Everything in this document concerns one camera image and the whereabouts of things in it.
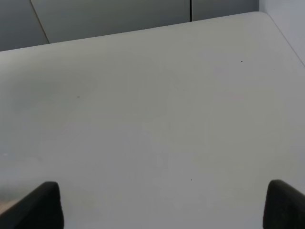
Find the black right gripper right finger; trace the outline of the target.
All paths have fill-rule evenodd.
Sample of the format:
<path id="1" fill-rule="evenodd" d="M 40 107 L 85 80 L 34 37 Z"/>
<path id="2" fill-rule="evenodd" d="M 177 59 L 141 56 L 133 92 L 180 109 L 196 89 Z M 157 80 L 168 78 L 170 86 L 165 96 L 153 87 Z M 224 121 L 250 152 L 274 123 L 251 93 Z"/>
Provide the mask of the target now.
<path id="1" fill-rule="evenodd" d="M 282 180 L 270 181 L 263 229 L 305 229 L 305 195 Z"/>

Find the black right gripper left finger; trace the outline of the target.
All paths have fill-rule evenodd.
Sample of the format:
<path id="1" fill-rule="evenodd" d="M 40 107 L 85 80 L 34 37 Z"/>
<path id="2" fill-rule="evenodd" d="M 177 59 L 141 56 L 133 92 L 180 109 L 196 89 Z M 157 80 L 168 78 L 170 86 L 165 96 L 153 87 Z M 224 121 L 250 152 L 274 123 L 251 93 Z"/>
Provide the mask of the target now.
<path id="1" fill-rule="evenodd" d="M 63 229 L 64 213 L 60 187 L 47 181 L 26 195 L 0 196 L 0 227 L 2 229 Z"/>

